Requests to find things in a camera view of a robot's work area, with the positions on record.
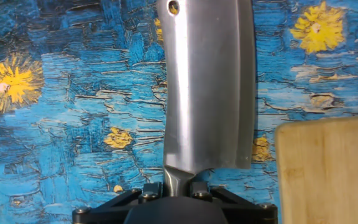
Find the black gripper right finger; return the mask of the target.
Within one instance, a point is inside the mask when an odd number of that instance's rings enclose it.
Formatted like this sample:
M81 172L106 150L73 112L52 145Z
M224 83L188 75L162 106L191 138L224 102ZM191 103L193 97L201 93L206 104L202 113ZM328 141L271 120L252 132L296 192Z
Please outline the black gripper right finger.
M230 224L277 224L278 208L271 203L254 204L224 187L210 187L207 182L192 182L190 197L217 205Z

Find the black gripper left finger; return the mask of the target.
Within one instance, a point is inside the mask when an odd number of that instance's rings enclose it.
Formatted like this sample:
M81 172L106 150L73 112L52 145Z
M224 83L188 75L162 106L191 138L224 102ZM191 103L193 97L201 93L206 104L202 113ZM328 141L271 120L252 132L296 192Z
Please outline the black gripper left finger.
M132 208L162 198L162 183L144 184L142 189L132 189L91 208L82 206L72 212L73 224L123 224Z

